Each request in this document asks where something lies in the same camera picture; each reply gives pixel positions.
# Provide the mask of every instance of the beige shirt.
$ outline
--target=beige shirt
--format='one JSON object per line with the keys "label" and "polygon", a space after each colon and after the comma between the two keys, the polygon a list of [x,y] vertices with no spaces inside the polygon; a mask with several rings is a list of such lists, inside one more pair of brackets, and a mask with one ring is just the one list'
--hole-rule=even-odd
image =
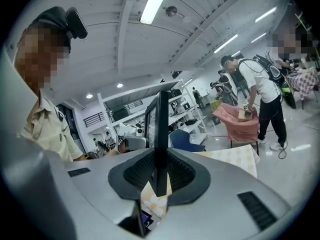
{"label": "beige shirt", "polygon": [[41,93],[39,101],[31,110],[21,135],[44,150],[57,152],[64,162],[81,157],[83,153],[70,134],[64,114]]}

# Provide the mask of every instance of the office chair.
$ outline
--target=office chair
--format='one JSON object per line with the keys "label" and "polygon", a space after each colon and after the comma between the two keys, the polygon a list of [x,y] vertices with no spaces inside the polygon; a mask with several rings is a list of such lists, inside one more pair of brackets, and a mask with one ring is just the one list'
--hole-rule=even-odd
{"label": "office chair", "polygon": [[184,130],[176,129],[169,134],[170,142],[173,148],[189,152],[206,151],[206,146],[190,143],[190,135]]}

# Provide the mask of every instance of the backpack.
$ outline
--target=backpack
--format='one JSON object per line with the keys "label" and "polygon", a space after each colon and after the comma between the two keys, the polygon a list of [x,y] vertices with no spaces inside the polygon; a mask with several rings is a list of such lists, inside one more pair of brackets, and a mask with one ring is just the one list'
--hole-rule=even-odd
{"label": "backpack", "polygon": [[242,62],[245,61],[255,61],[260,64],[260,66],[263,67],[263,69],[267,72],[269,75],[269,80],[275,82],[276,84],[279,84],[279,82],[284,78],[281,74],[280,70],[267,58],[262,57],[258,54],[256,54],[252,59],[245,58],[240,60],[239,67]]}
{"label": "backpack", "polygon": [[195,98],[195,99],[199,99],[200,98],[200,94],[197,92],[197,91],[193,91],[193,97]]}

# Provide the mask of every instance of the desk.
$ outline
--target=desk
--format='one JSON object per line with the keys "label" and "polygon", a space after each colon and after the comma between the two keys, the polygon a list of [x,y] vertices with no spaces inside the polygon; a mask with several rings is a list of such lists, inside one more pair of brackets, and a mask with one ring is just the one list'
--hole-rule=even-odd
{"label": "desk", "polygon": [[[257,178],[256,163],[259,162],[260,158],[250,144],[223,150],[197,152],[194,154],[195,156],[198,154],[232,164]],[[164,196],[157,197],[148,182],[141,192],[141,206],[148,207],[154,214],[162,219],[167,210],[167,197],[171,194],[172,190],[169,175],[167,176],[166,195]]]}
{"label": "desk", "polygon": [[210,102],[210,106],[211,106],[211,109],[213,112],[216,111],[216,109],[220,106],[220,104],[222,103],[222,98],[219,98],[219,99],[216,99],[216,100],[213,100]]}
{"label": "desk", "polygon": [[293,90],[299,92],[302,101],[302,109],[304,109],[304,99],[313,90],[314,86],[320,86],[318,76],[315,72],[301,69],[296,76],[287,76],[287,82]]}

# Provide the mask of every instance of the black pants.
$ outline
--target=black pants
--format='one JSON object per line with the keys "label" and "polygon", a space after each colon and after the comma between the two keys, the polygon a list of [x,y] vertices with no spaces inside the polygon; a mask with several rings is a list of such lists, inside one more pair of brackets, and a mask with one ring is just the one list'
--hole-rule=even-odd
{"label": "black pants", "polygon": [[241,80],[239,83],[238,83],[240,89],[241,89],[241,92],[243,93],[243,96],[245,99],[248,98],[247,94],[245,93],[245,89],[248,91],[249,95],[250,95],[250,90],[248,88],[248,85],[247,85],[247,82],[246,80]]}
{"label": "black pants", "polygon": [[286,124],[284,122],[284,114],[281,107],[281,96],[269,103],[260,102],[260,133],[258,135],[259,140],[264,140],[269,122],[271,121],[275,134],[278,136],[278,142],[284,144],[287,139]]}

